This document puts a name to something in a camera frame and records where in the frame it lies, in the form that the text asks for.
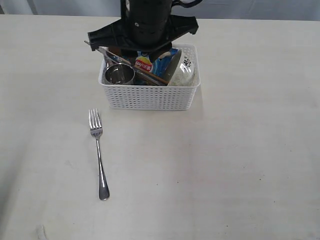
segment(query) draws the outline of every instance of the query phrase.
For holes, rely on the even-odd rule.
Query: metal cup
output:
[[[134,85],[135,70],[124,63],[109,66],[104,73],[103,84],[111,85]]]

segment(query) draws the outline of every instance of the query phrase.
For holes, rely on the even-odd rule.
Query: gray wall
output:
[[[120,0],[0,0],[5,13],[119,16]],[[320,20],[320,0],[203,0],[173,14],[206,19]]]

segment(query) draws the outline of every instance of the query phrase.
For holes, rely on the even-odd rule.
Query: white plastic basket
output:
[[[99,83],[103,86],[110,107],[130,110],[188,110],[200,85],[199,64],[196,47],[192,44],[174,44],[182,49],[194,63],[193,86],[136,86],[102,84],[106,62],[103,60],[99,73]]]

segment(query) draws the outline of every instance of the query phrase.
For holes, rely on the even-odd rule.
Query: table surface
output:
[[[115,19],[0,15],[0,239],[318,240],[320,22],[199,20],[201,87],[168,112],[109,108],[83,40]]]

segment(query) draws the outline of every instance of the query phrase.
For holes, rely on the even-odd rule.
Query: fork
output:
[[[107,200],[110,197],[104,167],[101,160],[100,137],[104,133],[102,122],[97,109],[89,109],[89,125],[91,136],[95,138],[99,163],[99,199]]]

